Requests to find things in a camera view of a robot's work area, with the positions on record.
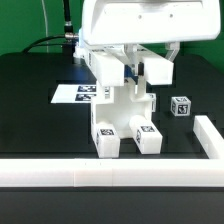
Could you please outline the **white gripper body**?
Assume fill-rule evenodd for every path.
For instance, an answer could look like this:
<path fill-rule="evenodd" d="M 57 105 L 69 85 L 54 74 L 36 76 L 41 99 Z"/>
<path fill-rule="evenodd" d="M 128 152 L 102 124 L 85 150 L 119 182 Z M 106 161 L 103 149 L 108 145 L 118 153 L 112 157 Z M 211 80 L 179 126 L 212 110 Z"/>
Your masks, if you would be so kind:
<path fill-rule="evenodd" d="M 84 0 L 89 45 L 210 40 L 221 30 L 219 0 Z"/>

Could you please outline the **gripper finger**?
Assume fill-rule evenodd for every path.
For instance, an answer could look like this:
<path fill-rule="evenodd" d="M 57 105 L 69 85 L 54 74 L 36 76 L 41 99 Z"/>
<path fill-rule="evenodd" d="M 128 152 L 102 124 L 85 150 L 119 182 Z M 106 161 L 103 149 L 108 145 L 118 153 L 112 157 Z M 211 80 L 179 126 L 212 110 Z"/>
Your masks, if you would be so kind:
<path fill-rule="evenodd" d="M 167 50 L 167 54 L 165 58 L 171 62 L 173 62 L 180 51 L 180 43 L 179 42 L 170 42 L 165 44 L 165 49 Z"/>
<path fill-rule="evenodd" d="M 137 58 L 137 45 L 136 44 L 126 44 L 125 54 L 130 61 L 130 68 L 132 73 L 138 75 L 138 58 Z"/>

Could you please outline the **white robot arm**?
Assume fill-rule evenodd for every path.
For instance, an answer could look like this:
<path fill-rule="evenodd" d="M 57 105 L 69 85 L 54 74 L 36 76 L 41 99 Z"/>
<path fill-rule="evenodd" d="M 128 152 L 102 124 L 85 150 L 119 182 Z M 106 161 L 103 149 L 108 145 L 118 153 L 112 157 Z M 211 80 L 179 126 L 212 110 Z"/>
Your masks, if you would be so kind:
<path fill-rule="evenodd" d="M 224 0 L 84 0 L 75 54 L 137 44 L 163 44 L 172 61 L 183 42 L 222 34 Z"/>

